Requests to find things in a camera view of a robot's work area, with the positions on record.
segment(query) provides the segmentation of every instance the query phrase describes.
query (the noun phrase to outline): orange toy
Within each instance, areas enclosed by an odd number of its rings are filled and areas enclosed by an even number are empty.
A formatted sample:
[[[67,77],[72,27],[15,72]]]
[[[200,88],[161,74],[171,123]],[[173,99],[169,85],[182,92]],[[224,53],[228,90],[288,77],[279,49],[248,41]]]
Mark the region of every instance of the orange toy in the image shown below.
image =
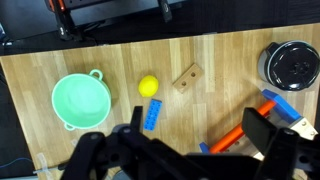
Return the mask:
[[[264,103],[257,111],[262,115],[268,115],[269,111],[276,105],[277,103],[268,100]],[[213,145],[210,148],[211,153],[219,153],[228,149],[233,143],[239,140],[244,135],[244,132],[241,128],[241,123],[238,124],[235,128],[233,128],[228,134],[226,134],[218,143]]]

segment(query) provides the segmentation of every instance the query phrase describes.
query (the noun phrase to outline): wooden block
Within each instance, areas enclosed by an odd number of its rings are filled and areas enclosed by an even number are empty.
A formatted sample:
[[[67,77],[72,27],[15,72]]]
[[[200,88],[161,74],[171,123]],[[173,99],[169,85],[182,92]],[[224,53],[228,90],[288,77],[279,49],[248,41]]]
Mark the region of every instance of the wooden block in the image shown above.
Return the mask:
[[[195,84],[202,74],[202,69],[196,64],[193,64],[176,82],[173,83],[173,86],[181,93],[184,93],[190,86]]]
[[[241,153],[243,155],[253,156],[259,151],[246,136],[242,136],[237,142],[232,144],[226,150],[226,152]]]
[[[301,137],[309,140],[313,140],[314,136],[318,134],[310,122],[304,117],[290,124],[289,128],[295,130]]]

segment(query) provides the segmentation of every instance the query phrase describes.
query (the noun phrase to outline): wooden table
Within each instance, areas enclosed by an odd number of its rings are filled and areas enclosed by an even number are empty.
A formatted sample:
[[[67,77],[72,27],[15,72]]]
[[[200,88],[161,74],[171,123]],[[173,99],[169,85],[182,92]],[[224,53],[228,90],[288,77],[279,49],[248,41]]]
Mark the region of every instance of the wooden table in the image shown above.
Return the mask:
[[[134,106],[143,105],[144,117],[151,98],[142,98],[138,83],[145,75],[159,79],[153,97],[163,102],[154,132],[178,152],[199,152],[202,141],[213,145],[236,126],[244,107],[259,107],[265,99],[261,90],[281,94],[298,112],[314,124],[319,79],[309,89],[284,92],[262,81],[257,72],[260,53],[271,42],[304,40],[320,50],[320,24],[262,29],[216,35],[146,41],[65,51],[1,57],[13,101],[34,160],[43,153],[48,166],[67,160],[71,141],[89,131],[108,135],[121,123],[128,123]],[[172,83],[193,63],[204,75],[184,94]],[[66,131],[51,105],[54,85],[72,73],[104,72],[112,94],[112,111],[97,128]],[[61,175],[53,171],[54,179]]]

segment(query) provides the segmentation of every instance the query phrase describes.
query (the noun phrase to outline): blue toy block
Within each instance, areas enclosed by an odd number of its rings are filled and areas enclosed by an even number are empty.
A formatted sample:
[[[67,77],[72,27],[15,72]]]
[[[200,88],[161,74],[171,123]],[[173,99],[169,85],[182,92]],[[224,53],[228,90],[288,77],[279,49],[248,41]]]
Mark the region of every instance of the blue toy block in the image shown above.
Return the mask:
[[[288,122],[289,124],[293,123],[294,121],[298,120],[301,115],[291,107],[286,100],[284,100],[280,95],[269,91],[267,89],[262,91],[262,95],[268,99],[268,100],[273,100],[276,102],[276,106],[273,108],[278,115]]]
[[[157,119],[160,113],[161,106],[162,106],[161,101],[154,100],[154,99],[151,100],[147,117],[143,125],[144,129],[149,131],[154,130],[154,127],[156,126]]]
[[[199,147],[202,153],[210,153],[209,146],[205,142],[200,143]]]

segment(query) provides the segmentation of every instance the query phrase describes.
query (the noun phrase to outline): black pot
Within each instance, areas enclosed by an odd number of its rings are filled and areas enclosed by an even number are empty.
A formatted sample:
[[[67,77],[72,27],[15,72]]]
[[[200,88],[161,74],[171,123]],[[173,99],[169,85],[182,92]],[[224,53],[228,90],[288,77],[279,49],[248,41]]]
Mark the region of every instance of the black pot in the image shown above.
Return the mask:
[[[308,88],[319,74],[317,51],[303,41],[271,43],[258,62],[260,77],[286,91]]]

